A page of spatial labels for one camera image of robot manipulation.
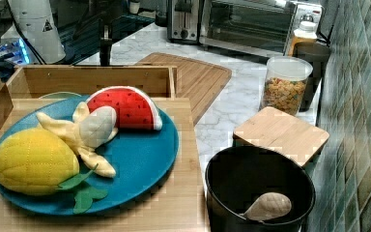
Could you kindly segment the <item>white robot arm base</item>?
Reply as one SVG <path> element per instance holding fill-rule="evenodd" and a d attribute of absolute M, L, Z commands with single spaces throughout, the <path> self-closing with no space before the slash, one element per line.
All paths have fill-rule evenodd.
<path fill-rule="evenodd" d="M 12 26 L 2 43 L 18 43 L 25 64 L 55 64 L 66 57 L 54 24 L 50 0 L 6 0 Z"/>

